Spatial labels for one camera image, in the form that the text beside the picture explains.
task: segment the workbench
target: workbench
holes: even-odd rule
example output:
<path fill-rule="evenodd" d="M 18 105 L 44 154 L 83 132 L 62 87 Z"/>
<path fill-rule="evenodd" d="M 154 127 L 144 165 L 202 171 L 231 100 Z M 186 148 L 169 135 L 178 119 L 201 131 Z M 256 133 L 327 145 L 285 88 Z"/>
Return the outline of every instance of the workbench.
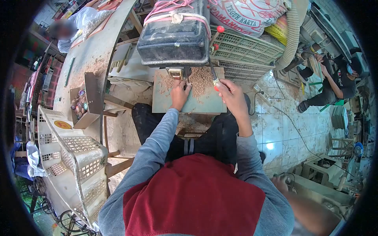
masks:
<path fill-rule="evenodd" d="M 106 94 L 105 90 L 107 84 L 107 74 L 109 72 L 109 67 L 117 45 L 119 34 L 128 17 L 130 17 L 131 20 L 135 20 L 135 17 L 132 17 L 133 14 L 131 14 L 134 13 L 132 9 L 135 2 L 136 0 L 122 0 L 101 31 L 91 35 L 85 41 L 73 46 L 70 49 L 59 76 L 53 110 L 62 111 L 69 120 L 72 119 L 70 108 L 70 89 L 81 86 L 84 81 L 85 72 L 93 72 L 95 75 L 101 96 L 101 106 L 103 102 L 105 102 L 119 108 L 123 108 L 124 110 L 131 109 L 133 107 L 133 105 L 130 103 Z M 68 83 L 67 86 L 65 86 L 67 75 L 69 75 Z M 101 114 L 96 121 L 94 121 L 84 130 L 85 135 L 91 136 L 101 144 L 103 142 L 103 120 L 106 131 L 106 119 L 103 118 L 103 115 L 112 117 L 117 116 L 115 113 L 103 112 L 103 114 Z M 119 155 L 118 151 L 109 153 L 108 157 L 113 157 L 116 155 Z M 107 168 L 107 172 L 109 173 L 108 178 L 113 176 L 115 171 L 122 171 L 128 168 L 131 166 L 131 163 L 132 160 L 123 162 L 122 168 L 120 165 L 112 168 L 111 164 L 108 164 L 110 165 Z"/>

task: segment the bicycle wheel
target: bicycle wheel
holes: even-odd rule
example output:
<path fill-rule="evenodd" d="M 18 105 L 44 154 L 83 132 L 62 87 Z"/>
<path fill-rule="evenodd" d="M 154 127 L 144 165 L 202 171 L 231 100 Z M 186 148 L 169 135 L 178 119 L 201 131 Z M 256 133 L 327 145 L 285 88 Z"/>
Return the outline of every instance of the bicycle wheel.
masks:
<path fill-rule="evenodd" d="M 53 207 L 51 206 L 51 203 L 49 202 L 48 199 L 45 199 L 45 200 L 41 203 L 41 207 L 42 207 L 42 210 L 43 210 L 46 214 L 52 214 L 52 213 L 54 212 Z"/>
<path fill-rule="evenodd" d="M 88 230 L 87 225 L 71 210 L 65 211 L 60 215 L 60 223 L 68 232 L 77 233 Z"/>
<path fill-rule="evenodd" d="M 33 184 L 40 195 L 46 194 L 46 185 L 41 177 L 36 177 L 33 181 Z"/>

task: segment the metal machine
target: metal machine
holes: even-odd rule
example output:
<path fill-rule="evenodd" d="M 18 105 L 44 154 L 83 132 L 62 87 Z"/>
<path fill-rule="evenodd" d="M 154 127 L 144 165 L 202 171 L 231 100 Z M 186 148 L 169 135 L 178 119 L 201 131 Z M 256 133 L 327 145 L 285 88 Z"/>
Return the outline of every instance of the metal machine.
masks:
<path fill-rule="evenodd" d="M 190 67 L 209 61 L 209 19 L 205 0 L 189 0 L 179 6 L 157 2 L 144 21 L 137 44 L 142 65 L 164 67 L 173 79 L 187 79 Z"/>

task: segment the face mask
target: face mask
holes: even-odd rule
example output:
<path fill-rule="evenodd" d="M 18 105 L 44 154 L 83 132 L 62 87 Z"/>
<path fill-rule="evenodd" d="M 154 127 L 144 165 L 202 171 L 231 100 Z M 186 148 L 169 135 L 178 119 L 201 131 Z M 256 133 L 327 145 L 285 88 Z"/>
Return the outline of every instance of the face mask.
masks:
<path fill-rule="evenodd" d="M 352 67 L 349 64 L 347 64 L 347 71 L 352 76 L 356 76 L 357 75 L 356 73 L 353 72 Z"/>

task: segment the man's left hand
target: man's left hand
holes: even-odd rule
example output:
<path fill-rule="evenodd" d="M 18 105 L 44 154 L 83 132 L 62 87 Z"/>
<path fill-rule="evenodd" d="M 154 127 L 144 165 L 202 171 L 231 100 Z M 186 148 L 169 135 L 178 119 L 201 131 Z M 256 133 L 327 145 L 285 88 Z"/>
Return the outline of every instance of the man's left hand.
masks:
<path fill-rule="evenodd" d="M 192 89 L 192 84 L 187 83 L 186 80 L 175 80 L 172 90 L 170 91 L 170 97 L 172 99 L 172 106 L 169 108 L 176 108 L 178 111 L 181 111 L 190 90 Z"/>

